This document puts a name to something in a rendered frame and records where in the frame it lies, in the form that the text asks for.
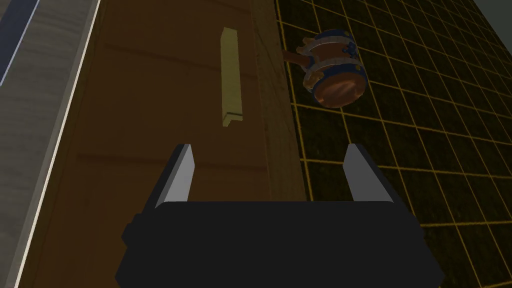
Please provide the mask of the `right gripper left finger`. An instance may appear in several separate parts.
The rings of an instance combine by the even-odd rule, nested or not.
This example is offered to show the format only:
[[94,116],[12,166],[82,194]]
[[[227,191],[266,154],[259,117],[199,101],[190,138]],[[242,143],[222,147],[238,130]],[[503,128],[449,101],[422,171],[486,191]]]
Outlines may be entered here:
[[165,202],[186,202],[188,200],[195,161],[190,144],[178,144],[158,177],[145,209],[155,209]]

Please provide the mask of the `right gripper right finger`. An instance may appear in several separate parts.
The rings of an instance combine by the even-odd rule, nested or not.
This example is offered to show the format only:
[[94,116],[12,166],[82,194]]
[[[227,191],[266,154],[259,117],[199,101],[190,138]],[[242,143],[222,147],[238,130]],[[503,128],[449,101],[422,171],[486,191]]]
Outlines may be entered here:
[[354,201],[404,204],[362,144],[348,145],[342,166]]

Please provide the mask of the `blue and copper door knob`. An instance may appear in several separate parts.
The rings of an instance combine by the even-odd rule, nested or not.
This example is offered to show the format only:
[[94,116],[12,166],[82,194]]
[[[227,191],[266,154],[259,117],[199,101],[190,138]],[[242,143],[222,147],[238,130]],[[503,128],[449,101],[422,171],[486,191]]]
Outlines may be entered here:
[[302,68],[302,85],[319,105],[342,108],[364,94],[368,77],[351,33],[327,29],[302,42],[295,52],[282,50],[283,60]]

